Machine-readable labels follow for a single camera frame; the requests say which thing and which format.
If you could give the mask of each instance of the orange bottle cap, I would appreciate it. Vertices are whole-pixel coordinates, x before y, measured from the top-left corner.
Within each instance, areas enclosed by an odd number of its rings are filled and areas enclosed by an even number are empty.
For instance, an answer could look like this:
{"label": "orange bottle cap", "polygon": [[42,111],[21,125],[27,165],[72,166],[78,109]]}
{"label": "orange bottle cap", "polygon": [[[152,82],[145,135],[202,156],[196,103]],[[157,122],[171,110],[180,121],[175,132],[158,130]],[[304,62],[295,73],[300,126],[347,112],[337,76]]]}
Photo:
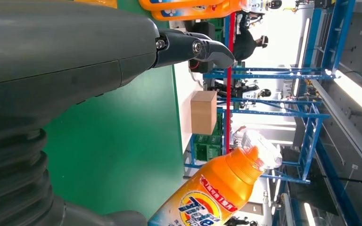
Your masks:
{"label": "orange bottle cap", "polygon": [[259,149],[237,147],[226,156],[226,162],[231,170],[245,183],[254,184],[264,172],[264,162],[259,158]]}

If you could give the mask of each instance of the orange detergent bottle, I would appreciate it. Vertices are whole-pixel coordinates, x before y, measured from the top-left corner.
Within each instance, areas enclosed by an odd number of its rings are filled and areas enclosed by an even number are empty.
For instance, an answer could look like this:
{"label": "orange detergent bottle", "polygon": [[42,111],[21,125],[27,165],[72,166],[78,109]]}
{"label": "orange detergent bottle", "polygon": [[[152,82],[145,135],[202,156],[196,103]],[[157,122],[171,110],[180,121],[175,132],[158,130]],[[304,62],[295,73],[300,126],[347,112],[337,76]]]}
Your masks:
{"label": "orange detergent bottle", "polygon": [[188,8],[200,5],[217,5],[224,0],[140,0],[140,5],[149,11],[172,8]]}
{"label": "orange detergent bottle", "polygon": [[152,16],[154,19],[161,21],[221,18],[241,9],[247,10],[248,12],[249,2],[250,0],[224,0],[217,5],[210,4],[152,11]]}
{"label": "orange detergent bottle", "polygon": [[176,191],[148,226],[222,226],[249,200],[271,153],[237,147],[212,159]]}
{"label": "orange detergent bottle", "polygon": [[74,0],[79,2],[98,4],[107,7],[117,8],[117,0]]}

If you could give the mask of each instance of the red pole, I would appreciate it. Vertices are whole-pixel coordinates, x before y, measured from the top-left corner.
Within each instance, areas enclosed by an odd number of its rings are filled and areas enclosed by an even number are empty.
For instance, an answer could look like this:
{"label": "red pole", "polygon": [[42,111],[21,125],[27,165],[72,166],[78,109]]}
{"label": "red pole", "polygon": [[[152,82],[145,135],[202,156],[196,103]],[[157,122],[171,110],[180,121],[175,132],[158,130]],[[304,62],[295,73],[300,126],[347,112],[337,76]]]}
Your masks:
{"label": "red pole", "polygon": [[[230,15],[230,38],[228,40],[228,48],[231,52],[234,50],[234,31],[235,31],[235,13]],[[225,147],[227,154],[230,152],[230,102],[231,102],[231,73],[232,66],[227,69],[227,110],[226,110],[226,134],[225,134]]]}

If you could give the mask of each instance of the green table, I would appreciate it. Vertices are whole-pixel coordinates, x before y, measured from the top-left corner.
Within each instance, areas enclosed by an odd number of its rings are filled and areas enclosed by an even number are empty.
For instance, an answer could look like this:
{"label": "green table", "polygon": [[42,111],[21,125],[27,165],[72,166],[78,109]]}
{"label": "green table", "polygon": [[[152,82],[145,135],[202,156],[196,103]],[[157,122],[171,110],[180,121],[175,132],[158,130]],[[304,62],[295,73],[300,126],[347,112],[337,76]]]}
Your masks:
{"label": "green table", "polygon": [[[137,0],[118,7],[149,15]],[[54,193],[100,214],[136,210],[149,218],[182,183],[176,103],[167,66],[71,107],[45,128]]]}

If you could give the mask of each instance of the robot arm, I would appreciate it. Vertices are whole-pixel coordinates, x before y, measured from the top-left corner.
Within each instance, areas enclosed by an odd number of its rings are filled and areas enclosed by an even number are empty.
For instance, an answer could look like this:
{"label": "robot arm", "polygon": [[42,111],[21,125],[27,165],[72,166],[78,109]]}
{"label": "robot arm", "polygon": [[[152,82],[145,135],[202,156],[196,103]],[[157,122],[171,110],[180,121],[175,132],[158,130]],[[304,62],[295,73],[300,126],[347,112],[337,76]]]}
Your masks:
{"label": "robot arm", "polygon": [[0,137],[42,128],[145,70],[190,59],[234,62],[221,43],[158,30],[144,16],[67,0],[0,0]]}
{"label": "robot arm", "polygon": [[146,226],[135,212],[100,216],[54,196],[41,128],[145,70],[190,59],[234,61],[221,43],[113,8],[0,0],[0,225]]}

